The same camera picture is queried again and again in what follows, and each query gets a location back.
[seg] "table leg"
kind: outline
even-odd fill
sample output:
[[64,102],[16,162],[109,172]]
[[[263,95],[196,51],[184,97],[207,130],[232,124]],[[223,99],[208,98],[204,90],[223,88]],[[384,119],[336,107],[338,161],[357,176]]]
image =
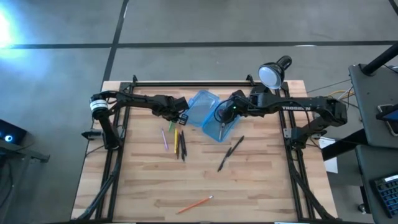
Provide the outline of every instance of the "table leg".
[[360,186],[359,188],[361,189],[361,195],[362,195],[362,200],[363,200],[363,204],[359,205],[359,207],[363,206],[363,211],[367,214],[370,214],[371,209],[369,208],[369,202],[368,202],[368,198],[366,196],[365,188],[363,186]]
[[366,139],[365,130],[361,129],[356,131],[349,136],[340,139],[339,141],[331,144],[322,149],[323,160],[327,161],[331,158],[334,158],[340,154],[353,150],[359,144],[368,144],[368,140]]

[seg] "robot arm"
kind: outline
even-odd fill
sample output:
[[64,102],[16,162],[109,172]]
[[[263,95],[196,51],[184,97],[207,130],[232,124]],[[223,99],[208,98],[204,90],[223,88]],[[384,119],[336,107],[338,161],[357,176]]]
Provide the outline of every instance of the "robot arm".
[[[108,109],[107,103],[109,98],[116,99],[116,103],[110,109]],[[103,128],[105,149],[115,150],[122,144],[118,130],[111,124],[109,116],[125,106],[151,109],[153,115],[161,116],[167,121],[174,123],[181,118],[180,115],[184,110],[189,109],[184,97],[176,99],[165,95],[142,96],[118,91],[104,91],[94,94],[90,98],[91,114]]]
[[305,98],[282,98],[265,90],[261,93],[251,93],[246,97],[238,90],[225,101],[226,107],[215,113],[215,118],[221,123],[232,122],[237,115],[261,116],[278,111],[314,111],[320,117],[301,128],[284,130],[285,136],[291,138],[292,147],[305,148],[307,139],[313,134],[324,135],[328,126],[341,126],[347,123],[346,106],[332,98],[324,96]]

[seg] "white paper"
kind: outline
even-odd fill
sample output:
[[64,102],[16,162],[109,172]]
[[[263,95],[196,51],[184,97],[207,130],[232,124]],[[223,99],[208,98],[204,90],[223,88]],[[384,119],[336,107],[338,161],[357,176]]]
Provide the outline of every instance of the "white paper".
[[[323,149],[324,147],[327,147],[330,144],[335,143],[336,141],[334,139],[330,139],[330,138],[325,138],[325,137],[321,137],[319,139],[319,147],[321,149]],[[337,158],[331,158],[327,161],[325,161],[325,167],[326,167],[326,171],[327,172],[333,172],[333,173],[338,173],[338,169],[337,169]]]

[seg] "black metal frame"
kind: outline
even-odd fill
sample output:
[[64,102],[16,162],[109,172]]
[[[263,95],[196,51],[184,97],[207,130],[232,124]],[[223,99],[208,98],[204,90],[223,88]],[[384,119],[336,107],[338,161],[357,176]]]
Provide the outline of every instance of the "black metal frame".
[[[128,90],[129,93],[133,92],[133,89],[135,87],[173,87],[173,86],[194,86],[194,87],[210,87],[210,86],[234,86],[234,87],[250,87],[250,86],[256,86],[256,85],[262,85],[261,82],[254,82],[252,77],[248,75],[247,81],[242,81],[242,82],[234,82],[234,81],[229,81],[229,82],[138,82],[137,78],[134,76],[133,82],[131,83],[126,83],[122,82],[119,90]],[[285,94],[285,97],[289,97],[289,86],[287,83],[284,83],[282,85],[282,90]],[[280,96],[280,91],[277,90],[276,95]],[[127,130],[127,125],[128,125],[128,119],[129,119],[129,107],[127,107],[126,112],[124,113],[124,118],[123,118],[123,128]],[[284,112],[280,111],[279,112],[279,118],[280,118],[280,125],[282,130],[287,127],[286,125],[286,120],[284,116]],[[118,111],[115,116],[114,116],[114,122],[113,125],[118,126],[119,124],[119,119],[120,119],[120,111]],[[294,114],[292,111],[289,111],[289,120],[290,120],[290,125],[291,127],[295,127],[295,118]],[[99,194],[101,194],[100,202],[98,203],[98,206],[96,207],[96,214],[95,214],[95,219],[89,219],[91,217],[88,216],[85,219],[80,219],[80,220],[70,220],[69,222],[65,223],[111,223],[113,220],[113,213],[114,213],[114,206],[116,203],[116,196],[117,196],[117,191],[118,191],[118,181],[119,181],[119,175],[121,171],[121,162],[123,158],[123,150],[124,150],[124,142],[125,142],[125,136],[126,133],[122,136],[122,142],[123,146],[120,148],[120,150],[117,152],[117,158],[116,158],[116,163],[115,163],[115,168],[112,171],[112,174],[114,175],[114,178],[112,179],[112,189],[111,189],[111,197],[109,201],[109,208],[108,208],[108,214],[106,218],[102,218],[102,212],[103,212],[103,203],[104,203],[104,196],[106,192],[109,189],[110,184],[109,179],[111,178],[112,174],[109,174],[110,167],[111,167],[111,161],[112,161],[112,156],[115,153],[114,151],[108,151],[107,156],[106,156],[106,161],[104,164],[104,172],[103,172],[103,179],[101,183],[101,190]],[[309,218],[304,218],[303,217],[303,211],[302,211],[302,205],[300,201],[300,195],[299,195],[299,189],[297,187],[297,181],[292,177],[292,169],[295,170],[294,167],[294,161],[292,158],[292,151],[288,147],[288,142],[289,139],[285,138],[284,135],[282,134],[284,138],[284,144],[285,144],[285,150],[286,150],[286,155],[287,155],[287,162],[289,166],[289,172],[290,172],[290,180],[292,184],[292,191],[293,191],[293,197],[294,197],[294,204],[295,208],[297,211],[297,222],[296,223],[330,223],[330,224],[361,224],[357,222],[344,222],[341,220],[321,220],[321,219],[316,219],[315,218],[315,212],[313,210],[313,205],[311,203],[310,198],[305,195],[305,201],[306,201],[306,207],[308,210],[308,216]],[[304,159],[303,159],[303,153],[301,149],[297,149],[297,161],[298,161],[298,166],[299,166],[299,174],[302,179],[302,182],[308,186],[308,179],[307,179],[307,173],[305,170],[305,164],[304,164]]]

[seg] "wire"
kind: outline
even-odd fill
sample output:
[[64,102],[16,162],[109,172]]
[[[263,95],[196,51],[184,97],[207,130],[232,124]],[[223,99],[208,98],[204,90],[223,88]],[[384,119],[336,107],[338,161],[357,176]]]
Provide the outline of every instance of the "wire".
[[[122,132],[120,133],[120,137],[123,136],[125,130],[126,130],[126,129],[123,128]],[[91,150],[90,152],[87,152],[87,153],[86,153],[86,156],[88,156],[89,154],[91,154],[91,153],[97,151],[98,149],[101,149],[101,148],[104,147],[104,146],[105,146],[105,145],[96,147],[95,149]]]
[[101,148],[104,147],[104,146],[105,146],[105,145],[96,147],[95,149],[91,150],[90,152],[87,152],[87,153],[86,153],[86,156],[88,156],[89,154],[91,154],[91,153],[97,151],[98,149],[101,149]]
[[307,91],[307,93],[311,93],[311,92],[313,92],[313,91],[317,91],[317,90],[321,90],[321,89],[324,89],[324,88],[328,88],[328,87],[331,87],[331,86],[334,86],[334,85],[337,85],[337,84],[340,84],[340,83],[344,83],[344,82],[347,82],[347,81],[350,81],[350,80],[351,80],[351,79],[349,78],[349,79],[343,80],[343,81],[341,81],[341,82],[333,83],[333,84],[331,84],[331,85],[327,85],[327,86],[323,86],[323,87],[321,87],[321,88],[316,88],[316,89],[314,89],[314,90]]
[[[348,93],[351,91],[353,89],[353,86],[351,86],[351,88],[348,90]],[[347,96],[347,111],[348,111],[348,108],[349,108],[349,96],[351,96],[350,94]]]
[[3,205],[6,203],[8,197],[9,197],[10,194],[11,194],[12,188],[14,187],[14,180],[13,180],[13,177],[12,177],[12,167],[11,167],[10,162],[7,162],[7,165],[8,165],[8,176],[9,176],[9,180],[10,180],[10,183],[11,183],[11,184],[10,184],[10,189],[8,190],[6,197],[5,197],[5,198],[3,199],[3,201],[0,203],[0,208],[2,208]]
[[217,122],[222,123],[222,121],[219,120],[219,119],[217,118],[217,116],[216,116],[217,111],[218,111],[218,108],[219,108],[223,103],[226,103],[227,101],[232,100],[233,98],[234,98],[234,97],[228,98],[227,100],[223,100],[221,103],[219,103],[219,104],[217,105],[216,109],[214,110],[214,114],[213,114],[214,119],[215,119]]
[[26,149],[27,147],[33,146],[34,144],[35,144],[35,142],[32,142],[32,143],[30,143],[30,144],[27,145],[27,146],[24,146],[24,147],[22,147],[22,148],[20,148],[20,149],[14,150],[14,152],[19,152],[19,151],[21,151],[21,150],[23,150],[23,149]]
[[299,103],[299,102],[297,102],[297,101],[294,101],[294,100],[289,100],[290,102],[293,102],[293,103],[295,103],[295,104],[297,104],[297,105],[299,105],[299,106],[301,106],[303,109],[304,109],[304,112],[305,112],[305,115],[306,115],[306,117],[307,117],[307,122],[308,122],[308,128],[310,128],[310,116],[308,115],[308,111],[305,109],[305,107],[301,104],[301,103]]
[[392,69],[392,68],[388,67],[386,64],[384,64],[384,66],[385,66],[386,68],[388,68],[389,70],[391,70],[391,71],[393,71],[393,72],[395,72],[395,73],[398,73],[398,72],[397,72],[397,71],[395,71],[394,69]]
[[317,147],[317,148],[319,148],[320,150],[322,150],[321,147],[320,147],[317,143],[315,143],[315,142],[313,141],[313,139],[312,139],[311,136],[310,136],[310,141],[314,144],[315,147]]
[[292,156],[293,161],[299,161],[299,160],[298,160],[298,158],[299,158],[299,152],[297,151],[297,149],[292,148],[292,145],[291,145],[291,144],[289,145],[289,148],[290,148],[290,152],[292,152],[292,151],[296,152],[297,159],[294,159],[293,156]]
[[306,146],[312,146],[312,147],[317,147],[316,145],[313,144],[305,144]]
[[[336,91],[333,91],[333,92],[329,93],[326,97],[332,97],[332,98],[334,98],[333,95],[336,94],[336,93],[349,93],[350,96],[355,95],[355,93],[354,93],[353,91],[348,91],[348,90],[336,90]],[[345,99],[345,98],[347,98],[347,97],[348,97],[348,94],[342,94],[339,98],[337,98],[337,100]]]
[[116,103],[116,102],[118,101],[118,100],[114,100],[114,101],[112,101],[112,102],[109,102],[109,99],[110,99],[110,98],[106,99],[107,104],[114,104],[114,103]]
[[355,107],[355,108],[357,108],[357,109],[359,109],[359,107],[356,106],[355,104],[352,104],[352,103],[347,102],[347,101],[344,101],[344,100],[340,100],[340,101],[343,102],[343,103],[349,104],[349,105],[351,105],[351,106],[353,106],[353,107]]

